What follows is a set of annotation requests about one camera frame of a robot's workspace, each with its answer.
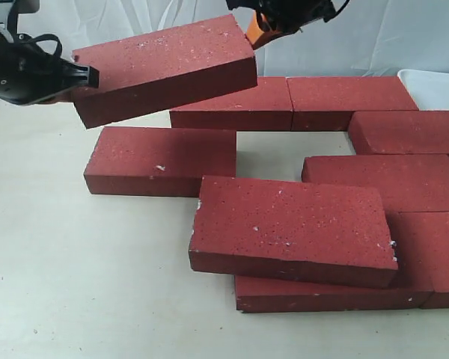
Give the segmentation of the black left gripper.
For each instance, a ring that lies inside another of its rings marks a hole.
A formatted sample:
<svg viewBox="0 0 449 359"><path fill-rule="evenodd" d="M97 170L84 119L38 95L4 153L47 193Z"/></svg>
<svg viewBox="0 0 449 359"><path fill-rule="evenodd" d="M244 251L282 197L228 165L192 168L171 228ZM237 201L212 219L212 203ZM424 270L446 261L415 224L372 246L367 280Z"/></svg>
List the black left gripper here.
<svg viewBox="0 0 449 359"><path fill-rule="evenodd" d="M63 59L54 34L12 35L0 28L0 99L13 105L72 102L75 88L98 88L99 70Z"/></svg>

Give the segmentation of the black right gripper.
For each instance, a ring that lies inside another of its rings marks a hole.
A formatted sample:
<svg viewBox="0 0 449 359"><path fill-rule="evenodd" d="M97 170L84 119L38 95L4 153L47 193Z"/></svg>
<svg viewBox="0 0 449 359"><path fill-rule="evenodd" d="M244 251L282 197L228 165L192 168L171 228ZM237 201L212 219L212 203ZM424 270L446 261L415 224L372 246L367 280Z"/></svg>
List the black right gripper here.
<svg viewBox="0 0 449 359"><path fill-rule="evenodd" d="M296 33L309 23L333 20L350 0L339 9L331 0L227 0L226 3L229 10L246 7L254 11L246 37L252 49L258 50L284 34Z"/></svg>

